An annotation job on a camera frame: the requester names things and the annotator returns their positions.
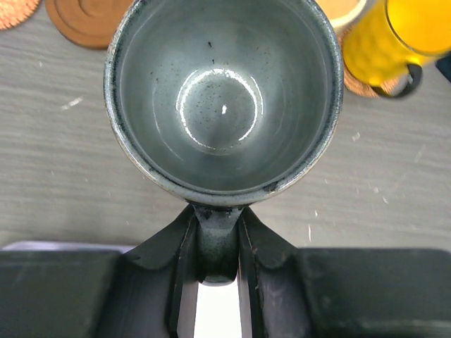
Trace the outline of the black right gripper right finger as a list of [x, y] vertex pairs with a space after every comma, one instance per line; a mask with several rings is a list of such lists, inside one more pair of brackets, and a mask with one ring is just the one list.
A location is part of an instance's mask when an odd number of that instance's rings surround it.
[[450, 253], [297, 248], [250, 208], [237, 224], [243, 337], [449, 337]]

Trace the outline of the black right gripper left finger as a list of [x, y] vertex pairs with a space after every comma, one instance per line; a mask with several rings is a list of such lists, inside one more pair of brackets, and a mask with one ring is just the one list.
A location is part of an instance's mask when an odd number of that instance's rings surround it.
[[1, 252], [2, 337], [192, 337], [196, 219], [134, 249]]

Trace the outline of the grey-green ceramic mug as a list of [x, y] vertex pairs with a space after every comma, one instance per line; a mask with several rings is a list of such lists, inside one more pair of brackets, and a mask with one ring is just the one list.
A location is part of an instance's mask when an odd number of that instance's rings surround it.
[[322, 156], [343, 78], [314, 1], [134, 1], [125, 12], [106, 55], [106, 112], [142, 174], [192, 204], [200, 282], [234, 280], [242, 210]]

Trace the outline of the woven rattan coaster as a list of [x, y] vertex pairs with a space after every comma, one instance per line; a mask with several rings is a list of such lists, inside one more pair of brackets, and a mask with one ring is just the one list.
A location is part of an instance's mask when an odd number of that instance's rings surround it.
[[378, 96], [368, 84], [365, 84], [354, 77], [347, 69], [346, 65], [344, 65], [344, 83], [348, 91], [358, 96], [366, 98], [376, 98]]
[[40, 0], [0, 0], [0, 29], [8, 30], [24, 23], [40, 5]]

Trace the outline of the brown wooden coaster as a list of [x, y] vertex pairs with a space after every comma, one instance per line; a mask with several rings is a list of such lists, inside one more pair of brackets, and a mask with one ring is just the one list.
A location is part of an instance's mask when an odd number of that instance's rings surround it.
[[45, 8], [57, 30], [89, 49], [106, 49], [132, 0], [53, 0]]

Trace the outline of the cream yellow mug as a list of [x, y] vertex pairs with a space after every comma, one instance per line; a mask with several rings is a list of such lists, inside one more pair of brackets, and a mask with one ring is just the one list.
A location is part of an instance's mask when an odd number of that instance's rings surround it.
[[351, 24], [369, 10], [374, 1], [372, 0], [316, 0], [321, 10], [333, 27], [336, 35], [340, 35]]

